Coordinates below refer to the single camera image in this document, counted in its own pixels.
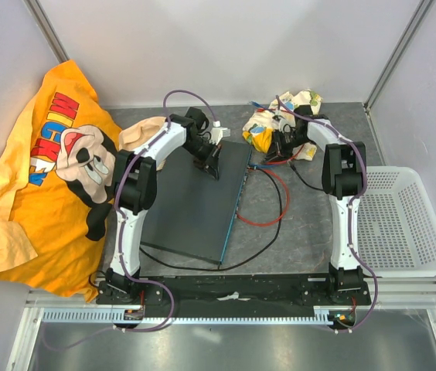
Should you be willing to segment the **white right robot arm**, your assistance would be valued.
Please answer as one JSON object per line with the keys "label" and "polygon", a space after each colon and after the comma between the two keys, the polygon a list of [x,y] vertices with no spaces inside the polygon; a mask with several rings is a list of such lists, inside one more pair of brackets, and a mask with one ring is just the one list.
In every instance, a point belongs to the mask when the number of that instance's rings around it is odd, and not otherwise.
{"label": "white right robot arm", "polygon": [[362,142],[353,142],[340,134],[326,118],[295,115],[291,125],[282,113],[272,118],[274,131],[269,156],[287,160],[294,149],[312,143],[324,151],[322,191],[332,209],[333,248],[329,270],[336,276],[325,284],[326,298],[342,304],[353,294],[346,278],[361,275],[357,260],[357,213],[359,198],[366,191],[366,149]]}

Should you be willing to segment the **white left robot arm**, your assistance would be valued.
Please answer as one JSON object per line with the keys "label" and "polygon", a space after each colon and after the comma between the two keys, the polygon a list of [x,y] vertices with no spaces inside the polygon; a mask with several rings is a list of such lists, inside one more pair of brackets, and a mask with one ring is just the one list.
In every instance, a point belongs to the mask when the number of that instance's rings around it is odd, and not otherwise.
{"label": "white left robot arm", "polygon": [[203,136],[207,116],[191,107],[181,116],[153,117],[121,133],[122,145],[113,173],[117,237],[106,279],[124,304],[138,300],[141,232],[157,196],[157,170],[177,148],[193,156],[196,167],[219,178],[221,144]]}

